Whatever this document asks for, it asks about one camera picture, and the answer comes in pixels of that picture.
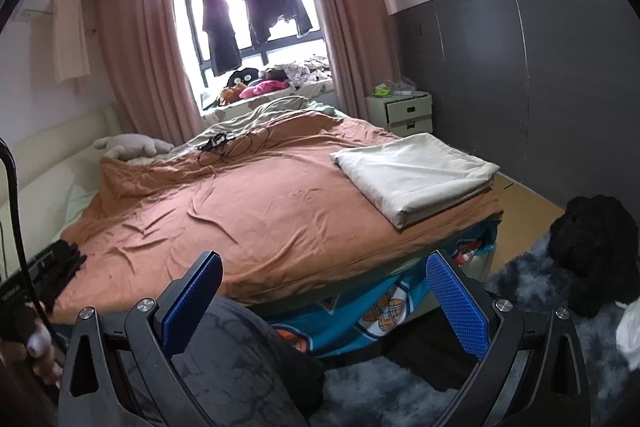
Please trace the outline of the light green pillow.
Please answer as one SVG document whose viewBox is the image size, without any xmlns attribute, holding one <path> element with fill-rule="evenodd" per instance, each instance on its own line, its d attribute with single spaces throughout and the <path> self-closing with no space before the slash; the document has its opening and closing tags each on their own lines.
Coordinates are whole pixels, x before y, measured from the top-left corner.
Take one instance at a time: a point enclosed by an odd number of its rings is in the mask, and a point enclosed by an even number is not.
<svg viewBox="0 0 640 427">
<path fill-rule="evenodd" d="M 97 191 L 88 191 L 78 184 L 73 185 L 67 199 L 65 222 L 72 223 L 79 219 L 96 194 Z"/>
</svg>

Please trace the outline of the cream hanging towel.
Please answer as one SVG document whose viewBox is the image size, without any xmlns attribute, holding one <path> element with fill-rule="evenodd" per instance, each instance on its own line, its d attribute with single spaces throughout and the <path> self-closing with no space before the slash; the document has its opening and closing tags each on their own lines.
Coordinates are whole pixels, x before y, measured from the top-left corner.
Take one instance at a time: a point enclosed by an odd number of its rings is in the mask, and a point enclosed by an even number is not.
<svg viewBox="0 0 640 427">
<path fill-rule="evenodd" d="M 89 77 L 91 72 L 81 0 L 52 0 L 52 9 L 52 48 L 56 82 L 63 83 Z"/>
</svg>

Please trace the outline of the cream padded headboard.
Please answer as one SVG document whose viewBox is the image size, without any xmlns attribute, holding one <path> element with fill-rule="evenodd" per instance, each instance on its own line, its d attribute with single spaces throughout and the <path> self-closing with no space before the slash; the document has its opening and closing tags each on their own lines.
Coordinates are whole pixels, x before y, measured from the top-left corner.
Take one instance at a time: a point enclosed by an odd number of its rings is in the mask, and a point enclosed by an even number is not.
<svg viewBox="0 0 640 427">
<path fill-rule="evenodd" d="M 72 223 L 65 211 L 72 186 L 88 191 L 100 187 L 100 158 L 93 142 L 122 131 L 114 106 L 42 130 L 15 143 L 18 207 L 28 259 L 60 238 Z"/>
</svg>

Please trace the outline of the grey plush toy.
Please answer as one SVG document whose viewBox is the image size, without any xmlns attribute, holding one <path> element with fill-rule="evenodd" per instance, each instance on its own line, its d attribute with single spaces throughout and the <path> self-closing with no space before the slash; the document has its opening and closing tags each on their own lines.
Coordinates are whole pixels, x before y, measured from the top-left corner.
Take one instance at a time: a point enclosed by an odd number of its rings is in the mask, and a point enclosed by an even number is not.
<svg viewBox="0 0 640 427">
<path fill-rule="evenodd" d="M 171 152 L 175 145 L 144 134 L 125 133 L 106 136 L 93 142 L 97 150 L 104 150 L 104 157 L 128 161 L 137 158 L 153 158 Z"/>
</svg>

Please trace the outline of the left pink curtain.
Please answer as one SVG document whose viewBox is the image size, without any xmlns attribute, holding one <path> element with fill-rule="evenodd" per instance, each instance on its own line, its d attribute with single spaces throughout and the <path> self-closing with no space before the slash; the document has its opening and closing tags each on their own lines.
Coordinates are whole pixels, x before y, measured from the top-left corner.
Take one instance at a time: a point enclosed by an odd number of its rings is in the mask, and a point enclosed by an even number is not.
<svg viewBox="0 0 640 427">
<path fill-rule="evenodd" d="M 96 32 L 132 130 L 182 144 L 204 121 L 180 54 L 172 0 L 94 0 Z"/>
</svg>

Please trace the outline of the blue cartoon bed sheet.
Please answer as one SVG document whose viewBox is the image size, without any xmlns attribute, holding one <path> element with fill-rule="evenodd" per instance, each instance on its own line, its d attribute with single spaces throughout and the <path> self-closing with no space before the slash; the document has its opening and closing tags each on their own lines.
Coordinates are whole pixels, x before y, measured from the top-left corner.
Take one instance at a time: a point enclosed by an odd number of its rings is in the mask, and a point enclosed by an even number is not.
<svg viewBox="0 0 640 427">
<path fill-rule="evenodd" d="M 501 221 L 497 213 L 361 277 L 250 309 L 294 348 L 313 357 L 337 357 L 369 347 L 400 324 L 434 308 L 426 279 L 429 255 L 444 254 L 472 277 L 484 279 Z"/>
</svg>

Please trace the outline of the right pink curtain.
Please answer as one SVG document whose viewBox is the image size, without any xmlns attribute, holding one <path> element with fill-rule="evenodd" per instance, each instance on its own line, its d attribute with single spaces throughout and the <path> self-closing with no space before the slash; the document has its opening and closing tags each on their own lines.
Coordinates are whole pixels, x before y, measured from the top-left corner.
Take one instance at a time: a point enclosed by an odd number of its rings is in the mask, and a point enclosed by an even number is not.
<svg viewBox="0 0 640 427">
<path fill-rule="evenodd" d="M 367 97 L 374 88 L 400 79 L 385 0 L 314 1 L 329 49 L 338 105 L 350 116 L 367 118 Z"/>
</svg>

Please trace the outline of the dark grey wardrobe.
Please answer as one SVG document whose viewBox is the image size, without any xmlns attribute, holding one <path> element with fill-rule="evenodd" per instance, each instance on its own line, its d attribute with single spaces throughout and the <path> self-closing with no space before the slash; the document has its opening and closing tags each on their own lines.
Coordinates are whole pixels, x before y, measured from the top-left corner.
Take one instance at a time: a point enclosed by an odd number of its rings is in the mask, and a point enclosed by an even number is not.
<svg viewBox="0 0 640 427">
<path fill-rule="evenodd" d="M 442 141 L 556 205 L 639 210 L 639 20 L 627 0 L 432 0 L 393 16 Z"/>
</svg>

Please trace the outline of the black penguin plush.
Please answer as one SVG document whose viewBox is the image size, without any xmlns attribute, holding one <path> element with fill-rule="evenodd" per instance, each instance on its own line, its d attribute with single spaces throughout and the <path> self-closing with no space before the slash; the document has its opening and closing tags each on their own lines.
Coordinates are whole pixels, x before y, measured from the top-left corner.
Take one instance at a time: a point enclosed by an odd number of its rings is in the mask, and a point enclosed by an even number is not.
<svg viewBox="0 0 640 427">
<path fill-rule="evenodd" d="M 247 86 L 254 80 L 259 78 L 259 70 L 253 67 L 245 67 L 242 69 L 237 69 L 235 72 L 232 72 L 227 81 L 227 87 L 233 88 L 239 83 L 245 84 Z"/>
</svg>

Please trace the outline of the black clothes on bed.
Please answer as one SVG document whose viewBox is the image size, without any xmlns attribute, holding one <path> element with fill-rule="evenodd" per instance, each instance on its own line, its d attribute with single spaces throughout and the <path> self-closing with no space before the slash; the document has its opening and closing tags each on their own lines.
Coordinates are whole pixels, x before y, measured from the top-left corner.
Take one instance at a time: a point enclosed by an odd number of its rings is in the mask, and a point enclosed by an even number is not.
<svg viewBox="0 0 640 427">
<path fill-rule="evenodd" d="M 47 314 L 53 312 L 56 299 L 86 262 L 75 243 L 58 239 L 29 260 L 28 273 L 38 300 Z"/>
</svg>

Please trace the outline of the cream white zip jacket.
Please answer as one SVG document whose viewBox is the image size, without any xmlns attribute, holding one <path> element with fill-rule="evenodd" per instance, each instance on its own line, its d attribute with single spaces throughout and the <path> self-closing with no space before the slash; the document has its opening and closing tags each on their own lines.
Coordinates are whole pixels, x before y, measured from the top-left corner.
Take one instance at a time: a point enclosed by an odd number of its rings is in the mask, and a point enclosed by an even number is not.
<svg viewBox="0 0 640 427">
<path fill-rule="evenodd" d="M 360 193 L 398 230 L 487 190 L 499 166 L 420 133 L 330 155 Z"/>
</svg>

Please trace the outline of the white bedside drawer cabinet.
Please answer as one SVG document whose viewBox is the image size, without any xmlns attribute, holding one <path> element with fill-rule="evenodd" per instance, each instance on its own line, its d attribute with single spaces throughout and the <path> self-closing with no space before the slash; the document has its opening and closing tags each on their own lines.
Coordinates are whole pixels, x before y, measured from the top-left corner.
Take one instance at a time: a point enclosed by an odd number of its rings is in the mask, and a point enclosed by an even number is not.
<svg viewBox="0 0 640 427">
<path fill-rule="evenodd" d="M 433 132 L 433 100 L 426 92 L 368 96 L 367 111 L 373 126 L 401 138 Z"/>
</svg>

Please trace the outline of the pink cloth on sill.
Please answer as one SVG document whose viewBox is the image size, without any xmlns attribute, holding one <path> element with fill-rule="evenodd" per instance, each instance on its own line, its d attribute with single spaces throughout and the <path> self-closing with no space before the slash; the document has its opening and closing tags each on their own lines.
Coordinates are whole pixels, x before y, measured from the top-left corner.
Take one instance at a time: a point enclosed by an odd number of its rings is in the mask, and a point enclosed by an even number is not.
<svg viewBox="0 0 640 427">
<path fill-rule="evenodd" d="M 284 80 L 262 80 L 253 84 L 253 86 L 247 86 L 240 93 L 240 99 L 257 98 L 261 95 L 288 89 L 288 87 L 290 87 L 290 84 Z"/>
</svg>

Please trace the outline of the black fluffy item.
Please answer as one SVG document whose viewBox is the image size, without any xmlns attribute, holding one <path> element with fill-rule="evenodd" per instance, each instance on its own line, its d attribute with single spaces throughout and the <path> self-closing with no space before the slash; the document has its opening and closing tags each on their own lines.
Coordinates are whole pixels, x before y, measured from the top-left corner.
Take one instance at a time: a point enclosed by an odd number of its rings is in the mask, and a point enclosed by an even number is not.
<svg viewBox="0 0 640 427">
<path fill-rule="evenodd" d="M 548 255 L 572 274 L 568 307 L 580 317 L 639 297 L 639 227 L 613 196 L 572 198 L 550 227 Z"/>
</svg>

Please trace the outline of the dark hanging coat left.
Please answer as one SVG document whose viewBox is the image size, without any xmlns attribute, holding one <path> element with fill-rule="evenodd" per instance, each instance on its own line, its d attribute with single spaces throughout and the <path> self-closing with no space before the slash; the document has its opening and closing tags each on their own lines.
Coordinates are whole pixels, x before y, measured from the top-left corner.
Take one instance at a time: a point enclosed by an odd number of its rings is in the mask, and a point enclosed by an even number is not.
<svg viewBox="0 0 640 427">
<path fill-rule="evenodd" d="M 202 0 L 203 31 L 207 35 L 210 67 L 218 77 L 237 70 L 242 55 L 235 39 L 229 8 L 224 0 Z"/>
</svg>

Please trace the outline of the brown bed blanket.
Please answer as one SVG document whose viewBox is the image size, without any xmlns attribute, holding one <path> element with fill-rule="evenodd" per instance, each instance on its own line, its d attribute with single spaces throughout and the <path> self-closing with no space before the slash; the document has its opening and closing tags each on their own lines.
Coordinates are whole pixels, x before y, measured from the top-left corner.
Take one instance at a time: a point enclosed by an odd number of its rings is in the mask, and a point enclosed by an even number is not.
<svg viewBox="0 0 640 427">
<path fill-rule="evenodd" d="M 317 112 L 285 117 L 230 143 L 132 165 L 104 158 L 98 194 L 63 233 L 86 262 L 56 299 L 70 324 L 156 298 L 204 251 L 224 265 L 221 292 L 247 306 L 273 303 L 360 277 L 499 213 L 484 191 L 397 230 L 330 155 L 382 145 L 390 133 Z"/>
</svg>

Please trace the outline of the pink curtain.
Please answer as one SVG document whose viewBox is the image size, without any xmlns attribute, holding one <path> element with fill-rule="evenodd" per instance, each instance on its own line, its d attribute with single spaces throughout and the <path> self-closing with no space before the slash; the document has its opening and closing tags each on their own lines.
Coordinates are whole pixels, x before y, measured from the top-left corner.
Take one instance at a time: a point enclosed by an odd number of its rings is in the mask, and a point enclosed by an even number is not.
<svg viewBox="0 0 640 427">
<path fill-rule="evenodd" d="M 367 118 L 367 97 L 374 88 L 400 79 L 385 0 L 314 1 L 329 49 L 338 105 L 350 116 Z"/>
<path fill-rule="evenodd" d="M 96 32 L 132 130 L 182 144 L 204 121 L 180 54 L 172 0 L 94 0 Z"/>
</svg>

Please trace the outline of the dark hanging clothes group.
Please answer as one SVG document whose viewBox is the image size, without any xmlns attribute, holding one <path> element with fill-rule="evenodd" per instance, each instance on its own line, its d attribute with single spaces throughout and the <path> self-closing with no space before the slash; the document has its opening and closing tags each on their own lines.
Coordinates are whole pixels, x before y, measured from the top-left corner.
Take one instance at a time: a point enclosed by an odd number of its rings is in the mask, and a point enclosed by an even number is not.
<svg viewBox="0 0 640 427">
<path fill-rule="evenodd" d="M 246 7 L 250 42 L 259 49 L 271 37 L 270 29 L 279 21 L 294 20 L 298 38 L 311 32 L 312 23 L 303 0 L 243 0 Z"/>
</svg>

